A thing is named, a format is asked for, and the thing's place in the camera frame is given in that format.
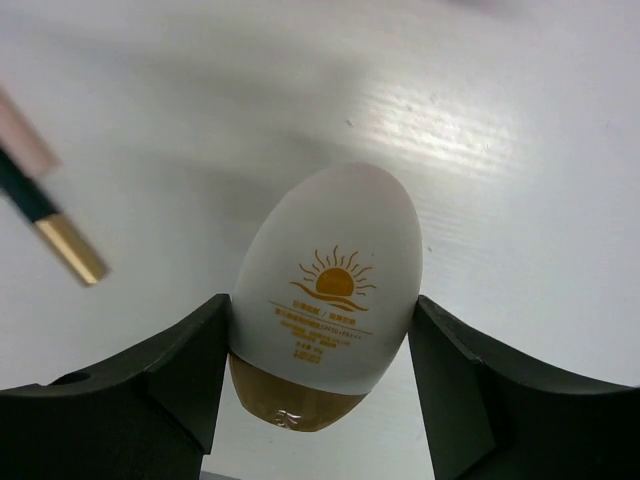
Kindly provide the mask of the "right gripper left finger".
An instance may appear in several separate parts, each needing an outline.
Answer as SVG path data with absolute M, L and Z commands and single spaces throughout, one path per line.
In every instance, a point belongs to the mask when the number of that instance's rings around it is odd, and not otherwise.
M 4 479 L 197 479 L 225 365 L 228 295 L 48 385 L 1 393 Z

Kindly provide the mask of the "white egg sunscreen bottle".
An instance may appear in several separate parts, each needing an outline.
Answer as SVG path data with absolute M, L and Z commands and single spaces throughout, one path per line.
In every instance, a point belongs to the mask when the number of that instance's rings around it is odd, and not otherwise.
M 416 209 L 380 167 L 337 164 L 289 191 L 257 232 L 231 296 L 241 405 L 298 432 L 350 413 L 408 332 L 422 254 Z

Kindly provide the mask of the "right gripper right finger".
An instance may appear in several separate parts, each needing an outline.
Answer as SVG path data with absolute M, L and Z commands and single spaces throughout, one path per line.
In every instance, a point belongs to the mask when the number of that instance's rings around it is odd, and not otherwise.
M 409 344 L 436 478 L 638 478 L 638 388 L 540 361 L 425 296 Z

